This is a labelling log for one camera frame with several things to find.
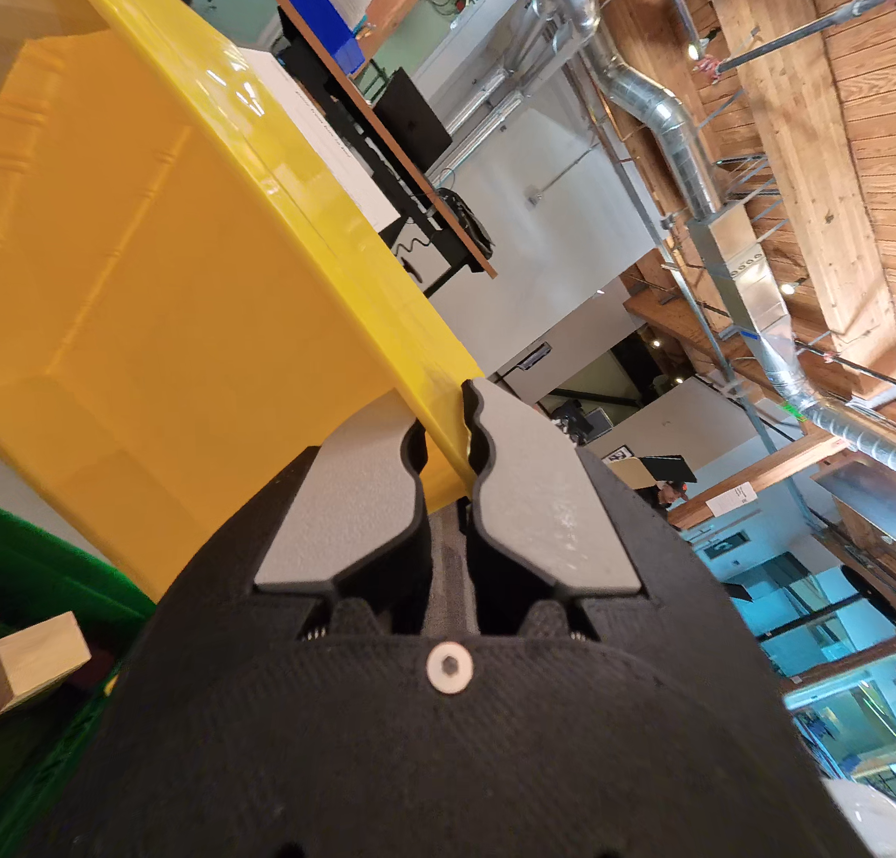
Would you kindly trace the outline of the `natural wooden block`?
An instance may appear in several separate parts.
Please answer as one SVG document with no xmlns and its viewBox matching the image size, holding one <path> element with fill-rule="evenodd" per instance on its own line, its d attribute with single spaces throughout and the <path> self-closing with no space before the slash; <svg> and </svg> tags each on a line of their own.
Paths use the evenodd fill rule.
<svg viewBox="0 0 896 858">
<path fill-rule="evenodd" d="M 1 713 L 12 712 L 72 677 L 78 688 L 98 684 L 115 655 L 88 640 L 68 610 L 1 638 Z"/>
</svg>

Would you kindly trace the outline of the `black ceiling pipe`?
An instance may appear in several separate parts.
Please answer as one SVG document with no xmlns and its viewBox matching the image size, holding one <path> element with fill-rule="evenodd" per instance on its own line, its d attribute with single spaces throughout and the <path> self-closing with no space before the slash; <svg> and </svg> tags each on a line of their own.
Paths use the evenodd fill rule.
<svg viewBox="0 0 896 858">
<path fill-rule="evenodd" d="M 798 28 L 794 28 L 784 35 L 748 49 L 739 55 L 729 56 L 725 59 L 718 59 L 714 56 L 705 56 L 700 59 L 693 70 L 711 77 L 711 80 L 716 82 L 724 73 L 730 70 L 735 70 L 749 62 L 778 52 L 779 50 L 792 46 L 812 35 L 818 35 L 825 30 L 861 18 L 879 8 L 893 6 L 894 2 L 895 0 L 850 0 L 823 17 L 803 24 Z"/>
</svg>

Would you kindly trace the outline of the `grey monitor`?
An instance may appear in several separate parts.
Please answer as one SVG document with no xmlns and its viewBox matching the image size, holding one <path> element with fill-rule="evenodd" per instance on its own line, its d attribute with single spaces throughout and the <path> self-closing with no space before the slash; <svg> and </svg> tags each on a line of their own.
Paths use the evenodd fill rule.
<svg viewBox="0 0 896 858">
<path fill-rule="evenodd" d="M 549 414 L 550 419 L 576 446 L 584 447 L 614 428 L 600 406 L 590 411 L 576 399 L 567 400 Z"/>
</svg>

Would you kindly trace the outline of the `green plastic box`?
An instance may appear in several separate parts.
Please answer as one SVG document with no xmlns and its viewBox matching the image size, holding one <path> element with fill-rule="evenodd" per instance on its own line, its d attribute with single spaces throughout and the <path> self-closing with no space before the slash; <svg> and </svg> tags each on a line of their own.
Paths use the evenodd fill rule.
<svg viewBox="0 0 896 858">
<path fill-rule="evenodd" d="M 156 606 L 113 566 L 6 510 L 1 517 L 2 637 L 72 612 L 91 651 L 80 671 L 2 715 L 1 854 L 14 856 L 72 777 Z"/>
</svg>

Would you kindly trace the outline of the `brown top black frame desk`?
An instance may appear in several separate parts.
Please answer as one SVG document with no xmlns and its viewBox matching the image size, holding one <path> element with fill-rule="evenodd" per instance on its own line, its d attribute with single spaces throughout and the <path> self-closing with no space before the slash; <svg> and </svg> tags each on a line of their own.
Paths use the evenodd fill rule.
<svg viewBox="0 0 896 858">
<path fill-rule="evenodd" d="M 490 259 L 461 228 L 452 211 L 437 193 L 427 174 L 421 172 L 398 146 L 362 92 L 322 46 L 289 0 L 274 0 L 287 48 L 275 55 L 326 121 L 367 165 L 375 184 L 399 213 L 399 220 L 378 233 L 404 269 L 423 281 L 409 263 L 414 247 L 434 248 L 444 270 L 424 288 L 431 297 L 462 270 L 497 276 Z"/>
</svg>

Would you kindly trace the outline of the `white printed instruction sheet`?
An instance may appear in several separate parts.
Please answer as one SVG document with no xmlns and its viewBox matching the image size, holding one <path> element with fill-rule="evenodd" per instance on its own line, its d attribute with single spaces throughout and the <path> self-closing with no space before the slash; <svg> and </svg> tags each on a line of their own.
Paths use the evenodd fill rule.
<svg viewBox="0 0 896 858">
<path fill-rule="evenodd" d="M 326 121 L 313 101 L 269 52 L 239 48 L 248 66 L 273 95 L 290 121 L 330 169 L 360 212 L 381 233 L 399 220 L 399 213 L 367 169 Z"/>
</svg>

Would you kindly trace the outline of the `wooden post with notice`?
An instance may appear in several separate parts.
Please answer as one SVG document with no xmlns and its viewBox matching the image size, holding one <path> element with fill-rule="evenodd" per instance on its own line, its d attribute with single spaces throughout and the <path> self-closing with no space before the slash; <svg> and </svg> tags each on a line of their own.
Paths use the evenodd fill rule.
<svg viewBox="0 0 896 858">
<path fill-rule="evenodd" d="M 805 434 L 787 447 L 769 454 L 672 509 L 667 520 L 678 530 L 694 528 L 712 517 L 723 515 L 754 501 L 756 496 L 749 497 L 749 493 L 757 495 L 846 448 L 845 439 L 821 430 Z M 744 502 L 734 503 L 719 512 L 711 508 L 712 502 L 718 502 L 722 495 L 738 489 L 745 495 Z"/>
</svg>

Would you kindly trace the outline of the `yellow plastic box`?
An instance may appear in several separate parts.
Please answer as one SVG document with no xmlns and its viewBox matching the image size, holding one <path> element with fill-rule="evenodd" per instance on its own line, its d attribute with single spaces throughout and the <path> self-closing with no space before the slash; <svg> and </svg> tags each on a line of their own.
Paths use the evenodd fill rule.
<svg viewBox="0 0 896 858">
<path fill-rule="evenodd" d="M 397 391 L 431 511 L 481 371 L 240 47 L 180 0 L 2 0 L 2 454 L 154 601 Z"/>
</svg>

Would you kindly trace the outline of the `white paper notice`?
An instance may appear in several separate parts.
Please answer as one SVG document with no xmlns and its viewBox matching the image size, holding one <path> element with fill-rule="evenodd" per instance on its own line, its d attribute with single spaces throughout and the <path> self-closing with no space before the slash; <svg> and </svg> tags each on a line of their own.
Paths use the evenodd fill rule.
<svg viewBox="0 0 896 858">
<path fill-rule="evenodd" d="M 738 484 L 724 493 L 706 499 L 706 507 L 711 516 L 724 516 L 757 501 L 757 494 L 750 482 Z"/>
</svg>

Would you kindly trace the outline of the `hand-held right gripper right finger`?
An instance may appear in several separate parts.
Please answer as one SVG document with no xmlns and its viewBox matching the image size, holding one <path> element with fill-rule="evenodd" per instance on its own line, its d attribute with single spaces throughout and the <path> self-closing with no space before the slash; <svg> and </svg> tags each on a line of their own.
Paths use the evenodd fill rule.
<svg viewBox="0 0 896 858">
<path fill-rule="evenodd" d="M 485 636 L 517 636 L 530 609 L 643 590 L 574 444 L 536 408 L 485 378 L 462 385 L 475 473 L 467 567 Z"/>
</svg>

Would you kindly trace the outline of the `blue plastic bin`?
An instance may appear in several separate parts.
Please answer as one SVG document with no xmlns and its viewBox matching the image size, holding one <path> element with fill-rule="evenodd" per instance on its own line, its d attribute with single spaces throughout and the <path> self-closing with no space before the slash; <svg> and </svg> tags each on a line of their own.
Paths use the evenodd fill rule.
<svg viewBox="0 0 896 858">
<path fill-rule="evenodd" d="M 347 75 L 364 64 L 364 53 L 351 30 L 329 0 L 289 0 L 334 61 Z"/>
</svg>

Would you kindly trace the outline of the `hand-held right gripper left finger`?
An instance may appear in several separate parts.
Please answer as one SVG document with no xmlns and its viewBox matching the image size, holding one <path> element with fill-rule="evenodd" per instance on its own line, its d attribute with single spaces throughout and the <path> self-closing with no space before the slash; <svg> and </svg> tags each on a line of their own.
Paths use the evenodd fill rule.
<svg viewBox="0 0 896 858">
<path fill-rule="evenodd" d="M 254 586 L 330 606 L 364 600 L 395 633 L 420 633 L 431 589 L 431 528 L 414 414 L 355 414 L 322 444 Z"/>
</svg>

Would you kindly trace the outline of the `black bag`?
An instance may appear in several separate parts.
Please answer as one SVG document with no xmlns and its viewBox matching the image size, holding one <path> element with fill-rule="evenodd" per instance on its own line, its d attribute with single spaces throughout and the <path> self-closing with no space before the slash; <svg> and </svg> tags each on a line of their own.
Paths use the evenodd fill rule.
<svg viewBox="0 0 896 858">
<path fill-rule="evenodd" d="M 494 242 L 464 199 L 451 189 L 439 187 L 436 191 L 446 206 L 452 211 L 468 237 L 476 244 L 485 259 L 491 259 Z"/>
</svg>

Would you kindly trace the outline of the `black laptop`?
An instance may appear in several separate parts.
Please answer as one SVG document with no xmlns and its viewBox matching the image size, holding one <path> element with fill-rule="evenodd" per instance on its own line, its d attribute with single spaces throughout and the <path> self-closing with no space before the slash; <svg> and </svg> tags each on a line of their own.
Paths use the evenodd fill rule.
<svg viewBox="0 0 896 858">
<path fill-rule="evenodd" d="M 449 150 L 453 139 L 404 68 L 397 68 L 374 111 L 398 146 L 427 172 Z"/>
</svg>

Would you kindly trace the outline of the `silver duct with rectangular section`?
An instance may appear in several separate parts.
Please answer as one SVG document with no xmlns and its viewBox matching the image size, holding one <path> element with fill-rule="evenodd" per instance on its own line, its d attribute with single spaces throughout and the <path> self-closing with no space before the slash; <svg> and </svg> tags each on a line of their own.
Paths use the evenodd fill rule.
<svg viewBox="0 0 896 858">
<path fill-rule="evenodd" d="M 688 230 L 732 323 L 778 394 L 799 414 L 852 448 L 895 469 L 895 431 L 809 381 L 790 312 L 742 204 L 724 204 L 700 131 L 676 95 L 622 58 L 600 27 L 581 50 L 609 101 L 653 134 L 692 214 Z"/>
</svg>

